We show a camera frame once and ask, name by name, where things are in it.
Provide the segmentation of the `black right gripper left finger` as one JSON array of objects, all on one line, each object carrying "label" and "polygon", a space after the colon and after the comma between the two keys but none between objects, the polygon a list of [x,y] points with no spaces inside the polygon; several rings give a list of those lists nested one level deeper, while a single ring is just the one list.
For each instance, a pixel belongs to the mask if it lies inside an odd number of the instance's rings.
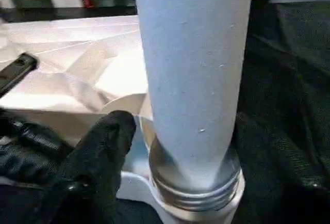
[{"label": "black right gripper left finger", "polygon": [[121,171],[136,123],[115,110],[87,132],[61,164],[38,209],[39,223],[113,223]]}]

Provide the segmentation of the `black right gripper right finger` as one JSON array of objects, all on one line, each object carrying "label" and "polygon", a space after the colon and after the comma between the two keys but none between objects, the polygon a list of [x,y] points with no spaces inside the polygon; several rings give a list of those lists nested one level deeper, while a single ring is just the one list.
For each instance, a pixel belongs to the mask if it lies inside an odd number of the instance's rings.
[{"label": "black right gripper right finger", "polygon": [[234,223],[329,223],[329,177],[286,133],[238,114],[233,143],[245,178]]}]

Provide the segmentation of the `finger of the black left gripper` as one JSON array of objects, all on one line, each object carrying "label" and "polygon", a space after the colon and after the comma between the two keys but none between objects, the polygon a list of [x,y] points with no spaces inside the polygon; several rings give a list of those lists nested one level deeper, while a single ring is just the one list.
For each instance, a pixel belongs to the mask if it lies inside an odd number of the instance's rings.
[{"label": "finger of the black left gripper", "polygon": [[1,116],[1,177],[48,183],[70,146],[49,127],[17,116]]},{"label": "finger of the black left gripper", "polygon": [[32,55],[22,53],[16,60],[1,70],[1,92],[9,92],[30,72],[36,70],[39,60]]}]

